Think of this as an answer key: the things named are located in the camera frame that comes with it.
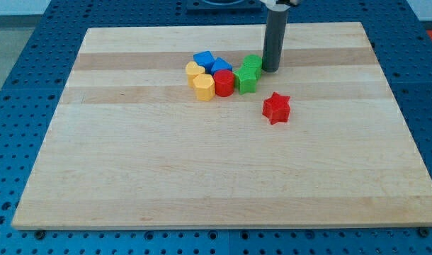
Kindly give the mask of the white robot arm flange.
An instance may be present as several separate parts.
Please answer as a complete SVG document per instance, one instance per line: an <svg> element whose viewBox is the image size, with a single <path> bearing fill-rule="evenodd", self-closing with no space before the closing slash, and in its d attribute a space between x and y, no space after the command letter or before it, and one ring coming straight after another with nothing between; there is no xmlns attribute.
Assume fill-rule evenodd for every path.
<svg viewBox="0 0 432 255"><path fill-rule="evenodd" d="M302 0L260 0L270 11L287 11L290 7L301 4Z"/></svg>

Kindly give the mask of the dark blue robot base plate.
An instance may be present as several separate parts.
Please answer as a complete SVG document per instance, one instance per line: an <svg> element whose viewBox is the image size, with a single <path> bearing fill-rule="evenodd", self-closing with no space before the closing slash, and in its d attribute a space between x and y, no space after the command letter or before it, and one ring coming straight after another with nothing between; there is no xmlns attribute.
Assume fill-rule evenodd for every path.
<svg viewBox="0 0 432 255"><path fill-rule="evenodd" d="M187 13L261 11L259 0L185 0Z"/></svg>

